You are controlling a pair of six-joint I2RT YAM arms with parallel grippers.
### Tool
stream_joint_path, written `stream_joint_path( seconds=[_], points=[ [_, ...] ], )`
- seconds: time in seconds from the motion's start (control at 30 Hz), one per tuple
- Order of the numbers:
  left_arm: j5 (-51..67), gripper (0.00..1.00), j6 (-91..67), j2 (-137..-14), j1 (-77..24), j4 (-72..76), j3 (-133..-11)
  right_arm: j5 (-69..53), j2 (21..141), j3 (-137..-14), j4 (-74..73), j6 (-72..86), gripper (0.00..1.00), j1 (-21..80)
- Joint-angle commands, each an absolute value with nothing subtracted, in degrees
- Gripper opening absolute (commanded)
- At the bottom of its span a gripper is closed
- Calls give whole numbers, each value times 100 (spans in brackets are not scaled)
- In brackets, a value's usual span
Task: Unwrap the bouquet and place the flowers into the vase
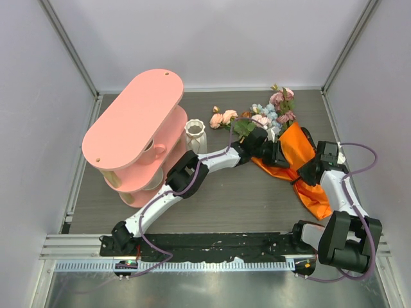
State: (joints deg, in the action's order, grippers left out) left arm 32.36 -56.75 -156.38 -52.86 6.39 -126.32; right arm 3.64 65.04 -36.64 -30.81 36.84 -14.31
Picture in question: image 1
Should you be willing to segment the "artificial flower bouquet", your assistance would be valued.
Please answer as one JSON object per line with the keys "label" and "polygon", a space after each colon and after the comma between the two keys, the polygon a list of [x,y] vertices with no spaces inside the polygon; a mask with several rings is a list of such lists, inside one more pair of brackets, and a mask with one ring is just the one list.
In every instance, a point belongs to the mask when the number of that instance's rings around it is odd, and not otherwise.
{"label": "artificial flower bouquet", "polygon": [[272,90],[274,93],[265,106],[253,104],[242,114],[235,110],[221,113],[218,107],[214,107],[210,127],[215,130],[224,128],[240,138],[248,136],[257,127],[273,129],[275,134],[281,135],[296,121],[295,94],[291,89],[278,87],[276,84],[272,86]]}

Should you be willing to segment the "black ribbon gold lettering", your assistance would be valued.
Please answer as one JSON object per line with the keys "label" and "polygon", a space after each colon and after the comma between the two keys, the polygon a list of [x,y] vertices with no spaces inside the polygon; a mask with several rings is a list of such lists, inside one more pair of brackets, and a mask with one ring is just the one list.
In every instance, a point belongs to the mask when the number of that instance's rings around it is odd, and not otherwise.
{"label": "black ribbon gold lettering", "polygon": [[299,176],[298,178],[296,178],[295,180],[293,180],[293,181],[291,181],[290,182],[290,185],[291,186],[294,186],[294,185],[297,185],[298,183],[304,183],[305,182],[305,179],[303,178],[303,177],[301,177],[301,176]]}

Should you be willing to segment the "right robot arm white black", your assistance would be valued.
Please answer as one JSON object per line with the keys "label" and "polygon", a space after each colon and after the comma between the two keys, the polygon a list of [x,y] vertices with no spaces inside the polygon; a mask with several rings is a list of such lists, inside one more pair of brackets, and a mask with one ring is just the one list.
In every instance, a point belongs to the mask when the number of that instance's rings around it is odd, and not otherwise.
{"label": "right robot arm white black", "polygon": [[340,145],[320,141],[313,149],[315,156],[297,174],[304,183],[321,186],[332,214],[326,226],[303,220],[294,224],[290,246],[297,253],[315,252],[321,264],[344,278],[365,279],[375,269],[382,224],[360,205],[350,181],[354,173],[341,161]]}

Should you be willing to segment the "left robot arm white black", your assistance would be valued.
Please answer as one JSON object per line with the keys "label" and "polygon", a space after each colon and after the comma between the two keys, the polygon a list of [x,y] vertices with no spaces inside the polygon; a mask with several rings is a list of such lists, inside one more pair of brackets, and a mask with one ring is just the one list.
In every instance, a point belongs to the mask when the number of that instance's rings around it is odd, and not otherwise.
{"label": "left robot arm white black", "polygon": [[177,202],[192,197],[206,176],[219,170],[246,164],[260,158],[267,166],[289,168],[280,141],[268,139],[268,133],[255,128],[242,141],[230,141],[222,150],[196,154],[189,150],[168,171],[164,185],[138,212],[100,237],[100,255],[131,256],[144,241],[144,234],[162,214]]}

